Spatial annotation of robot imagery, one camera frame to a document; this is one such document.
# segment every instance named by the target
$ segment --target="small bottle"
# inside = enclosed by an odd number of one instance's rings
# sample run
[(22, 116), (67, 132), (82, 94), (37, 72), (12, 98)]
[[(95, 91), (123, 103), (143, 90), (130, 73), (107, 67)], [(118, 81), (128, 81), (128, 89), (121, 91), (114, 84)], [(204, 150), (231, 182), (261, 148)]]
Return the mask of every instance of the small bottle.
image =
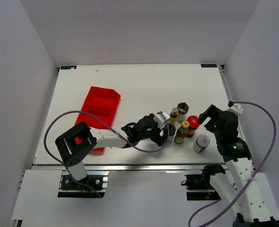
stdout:
[(181, 127), (177, 130), (176, 136), (174, 138), (174, 142), (181, 144), (185, 141), (185, 138), (187, 136), (187, 131), (189, 127), (189, 122), (184, 121), (181, 125)]
[(169, 119), (168, 123), (170, 123), (172, 125), (175, 125), (177, 112), (178, 112), (177, 108), (172, 109), (172, 112), (170, 113), (170, 119)]
[(194, 136), (195, 131), (198, 129), (198, 127), (200, 126), (200, 124), (197, 123), (198, 121), (198, 117), (197, 116), (190, 116), (188, 117), (189, 122), (189, 128), (188, 128), (188, 132), (187, 132), (187, 138), (190, 138), (192, 136)]
[(189, 106), (186, 103), (180, 103), (177, 105), (177, 118), (176, 121), (177, 122), (183, 122), (186, 121), (186, 115), (188, 113), (189, 110)]
[[(169, 140), (168, 140), (168, 143), (171, 143), (172, 140), (173, 140), (173, 137), (175, 135), (175, 131), (176, 131), (176, 128), (173, 124), (168, 124), (169, 125)], [(167, 131), (167, 125), (164, 126), (164, 135), (167, 135), (168, 131)]]
[(193, 143), (193, 149), (197, 153), (203, 152), (210, 144), (210, 138), (206, 135), (200, 135)]

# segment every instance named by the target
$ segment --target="red tray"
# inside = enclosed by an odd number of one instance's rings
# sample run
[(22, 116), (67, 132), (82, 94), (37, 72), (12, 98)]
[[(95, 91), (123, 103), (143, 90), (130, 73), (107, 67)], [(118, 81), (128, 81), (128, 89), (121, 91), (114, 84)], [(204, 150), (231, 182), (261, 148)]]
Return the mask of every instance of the red tray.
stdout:
[[(121, 95), (113, 89), (91, 87), (81, 111), (90, 113), (111, 126), (120, 99)], [(89, 127), (107, 129), (99, 121), (83, 113), (78, 115), (75, 124), (80, 122), (86, 122)], [(103, 151), (104, 148), (96, 148), (93, 150)]]

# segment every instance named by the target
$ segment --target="white table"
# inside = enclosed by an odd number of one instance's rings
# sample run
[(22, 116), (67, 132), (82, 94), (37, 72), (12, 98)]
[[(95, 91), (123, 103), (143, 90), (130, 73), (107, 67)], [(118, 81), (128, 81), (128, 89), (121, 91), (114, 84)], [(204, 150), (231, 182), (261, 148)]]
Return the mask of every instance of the white table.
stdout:
[[(170, 114), (180, 102), (189, 105), (188, 116), (199, 115), (211, 104), (227, 109), (227, 96), (218, 68), (202, 68), (200, 64), (150, 64), (150, 65), (88, 65), (75, 70), (60, 70), (46, 123), (34, 160), (37, 165), (58, 164), (46, 153), (43, 137), (51, 121), (63, 112), (81, 110), (91, 86), (112, 88), (121, 95), (113, 121), (113, 128), (120, 129), (130, 122), (137, 122), (145, 115), (159, 110)], [(71, 128), (78, 114), (60, 119), (49, 133), (50, 151), (60, 158), (55, 139)], [(200, 134), (211, 138), (203, 153), (196, 153), (192, 144)], [(156, 149), (150, 140), (138, 146)], [(164, 150), (146, 154), (133, 148), (106, 148), (104, 152), (92, 151), (84, 159), (90, 165), (151, 165), (151, 164), (206, 164), (223, 163), (216, 148), (214, 135), (201, 126), (193, 138), (184, 144), (172, 142)]]

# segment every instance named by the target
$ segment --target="sauce bottle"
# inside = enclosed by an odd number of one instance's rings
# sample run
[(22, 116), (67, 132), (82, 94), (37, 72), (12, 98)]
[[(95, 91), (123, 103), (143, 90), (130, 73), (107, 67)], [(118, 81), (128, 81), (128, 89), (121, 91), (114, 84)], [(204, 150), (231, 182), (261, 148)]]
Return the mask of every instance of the sauce bottle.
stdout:
[(181, 125), (181, 127), (177, 130), (176, 136), (174, 138), (174, 142), (181, 144), (185, 141), (185, 138), (187, 136), (187, 131), (189, 127), (189, 122), (184, 121)]

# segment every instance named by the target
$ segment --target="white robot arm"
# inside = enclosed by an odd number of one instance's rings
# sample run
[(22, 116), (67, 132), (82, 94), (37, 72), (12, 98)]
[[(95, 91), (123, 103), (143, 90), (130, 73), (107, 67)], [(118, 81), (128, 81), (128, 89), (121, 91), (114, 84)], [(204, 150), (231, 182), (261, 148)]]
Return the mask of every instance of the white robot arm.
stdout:
[[(82, 181), (87, 177), (83, 159), (93, 148), (129, 148), (130, 144), (137, 145), (139, 141), (150, 139), (158, 146), (163, 146), (167, 139), (167, 131), (162, 131), (165, 120), (169, 115), (162, 113), (144, 116), (137, 123), (129, 123), (122, 127), (117, 134), (109, 130), (90, 128), (85, 122), (81, 122), (64, 134), (59, 136), (55, 144), (59, 150), (64, 166), (69, 170), (72, 177)], [(123, 140), (118, 134), (128, 138), (129, 143)]]
[(246, 142), (238, 137), (237, 116), (242, 114), (242, 110), (238, 104), (231, 105), (226, 111), (211, 105), (200, 114), (198, 120), (198, 123), (202, 124), (210, 117), (205, 127), (214, 133), (218, 151), (231, 172), (237, 190), (233, 188), (221, 165), (205, 166), (202, 180), (211, 185), (227, 205), (250, 181), (244, 193), (229, 210), (235, 219), (233, 227), (279, 227), (279, 220), (275, 220), (271, 215), (262, 199), (256, 179), (251, 177), (254, 166), (249, 148)]

